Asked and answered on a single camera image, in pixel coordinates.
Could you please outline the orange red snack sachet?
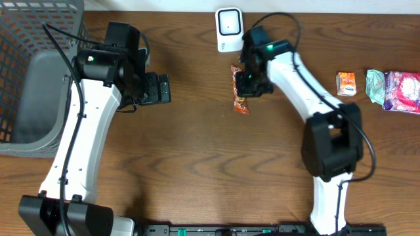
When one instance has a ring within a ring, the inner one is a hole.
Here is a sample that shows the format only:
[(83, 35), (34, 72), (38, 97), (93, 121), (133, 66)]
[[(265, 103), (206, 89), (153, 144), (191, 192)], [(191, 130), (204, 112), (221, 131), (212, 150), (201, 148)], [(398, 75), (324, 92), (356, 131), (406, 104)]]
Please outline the orange red snack sachet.
[(232, 72), (232, 86), (234, 92), (234, 111), (242, 114), (249, 114), (249, 108), (247, 106), (247, 99), (239, 96), (237, 82), (239, 81), (242, 69), (232, 64), (230, 66)]

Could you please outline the small orange carton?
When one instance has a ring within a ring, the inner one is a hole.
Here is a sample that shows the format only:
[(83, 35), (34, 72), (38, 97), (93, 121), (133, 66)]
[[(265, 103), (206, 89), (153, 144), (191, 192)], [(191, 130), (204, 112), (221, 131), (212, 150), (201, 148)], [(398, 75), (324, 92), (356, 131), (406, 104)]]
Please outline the small orange carton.
[(336, 76), (337, 94), (339, 96), (354, 96), (357, 93), (355, 74), (339, 72)]

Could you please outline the teal snack wrapper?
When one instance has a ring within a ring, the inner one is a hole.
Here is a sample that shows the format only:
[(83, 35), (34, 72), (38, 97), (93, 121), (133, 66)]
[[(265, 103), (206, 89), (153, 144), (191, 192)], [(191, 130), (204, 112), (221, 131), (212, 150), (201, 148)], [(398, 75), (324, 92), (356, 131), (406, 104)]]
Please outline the teal snack wrapper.
[(366, 95), (372, 103), (383, 105), (385, 101), (385, 74), (376, 69), (367, 70)]

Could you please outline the red purple snack packet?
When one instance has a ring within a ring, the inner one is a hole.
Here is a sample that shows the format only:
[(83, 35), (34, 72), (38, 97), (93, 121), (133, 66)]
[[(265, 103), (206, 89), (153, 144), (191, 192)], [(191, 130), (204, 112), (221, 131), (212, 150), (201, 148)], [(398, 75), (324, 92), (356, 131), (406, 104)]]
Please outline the red purple snack packet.
[(386, 72), (383, 109), (419, 115), (419, 74)]

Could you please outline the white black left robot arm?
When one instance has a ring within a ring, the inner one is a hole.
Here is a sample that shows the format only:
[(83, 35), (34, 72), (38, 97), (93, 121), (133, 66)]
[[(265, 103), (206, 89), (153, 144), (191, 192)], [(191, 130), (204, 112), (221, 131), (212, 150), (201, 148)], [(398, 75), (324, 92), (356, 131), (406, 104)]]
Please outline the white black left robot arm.
[(58, 152), (36, 196), (21, 198), (18, 213), (35, 235), (140, 235), (131, 218), (96, 203), (98, 168), (110, 123), (127, 106), (171, 101), (169, 77), (146, 71), (149, 46), (135, 27), (108, 24), (103, 43), (92, 42), (65, 63), (70, 107)]

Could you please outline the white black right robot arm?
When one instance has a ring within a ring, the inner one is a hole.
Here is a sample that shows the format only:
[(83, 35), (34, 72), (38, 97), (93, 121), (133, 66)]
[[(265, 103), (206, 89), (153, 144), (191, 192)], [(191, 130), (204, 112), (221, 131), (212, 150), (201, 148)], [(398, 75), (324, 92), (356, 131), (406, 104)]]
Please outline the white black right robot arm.
[(304, 122), (301, 157), (314, 180), (310, 221), (319, 235), (338, 234), (346, 226), (348, 183), (363, 156), (360, 109), (331, 95), (289, 41), (272, 41), (261, 26), (242, 39), (245, 69), (236, 80), (238, 95), (260, 97), (278, 87), (297, 110)]

